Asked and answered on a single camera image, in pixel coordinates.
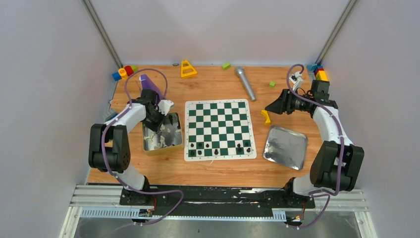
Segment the gold tin box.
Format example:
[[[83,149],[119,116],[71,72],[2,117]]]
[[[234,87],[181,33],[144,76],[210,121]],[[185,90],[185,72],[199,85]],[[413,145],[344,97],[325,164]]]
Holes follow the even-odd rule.
[[[172,153],[184,148],[179,114],[169,113],[160,130],[154,132],[143,126],[143,149],[148,156]]]

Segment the silver tin lid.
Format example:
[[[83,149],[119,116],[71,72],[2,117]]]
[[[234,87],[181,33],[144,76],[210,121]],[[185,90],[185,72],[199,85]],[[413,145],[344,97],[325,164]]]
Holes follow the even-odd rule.
[[[268,161],[300,171],[304,167],[307,146],[308,138],[304,134],[272,125],[262,156]]]

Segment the green white chess board mat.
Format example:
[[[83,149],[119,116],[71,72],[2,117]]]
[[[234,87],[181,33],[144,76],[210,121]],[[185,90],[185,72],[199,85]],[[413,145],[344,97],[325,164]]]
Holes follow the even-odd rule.
[[[186,162],[255,159],[257,157],[253,125],[246,99],[187,101],[185,103],[185,145]],[[248,140],[252,154],[246,154],[244,141]],[[197,148],[202,142],[203,148]],[[237,155],[237,143],[243,145],[244,154]],[[214,149],[220,150],[214,156]],[[201,156],[188,157],[189,150],[203,150]]]

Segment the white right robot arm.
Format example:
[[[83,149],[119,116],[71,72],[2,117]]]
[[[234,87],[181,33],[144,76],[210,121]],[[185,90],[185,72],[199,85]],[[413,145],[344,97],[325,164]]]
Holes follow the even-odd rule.
[[[364,150],[347,137],[339,120],[338,106],[329,99],[328,81],[315,80],[309,93],[283,89],[280,96],[265,110],[275,114],[307,112],[317,124],[323,143],[315,157],[310,173],[292,178],[283,192],[284,203],[295,207],[303,196],[337,195],[354,189],[364,159]]]

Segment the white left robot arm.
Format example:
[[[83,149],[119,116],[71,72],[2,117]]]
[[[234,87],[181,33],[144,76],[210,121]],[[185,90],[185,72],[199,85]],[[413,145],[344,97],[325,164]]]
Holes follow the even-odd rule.
[[[173,107],[173,101],[152,89],[144,89],[140,97],[129,99],[117,116],[91,127],[89,166],[115,177],[126,190],[133,191],[132,197],[140,205],[150,202],[152,192],[148,179],[130,164],[128,134],[139,123],[158,132]]]

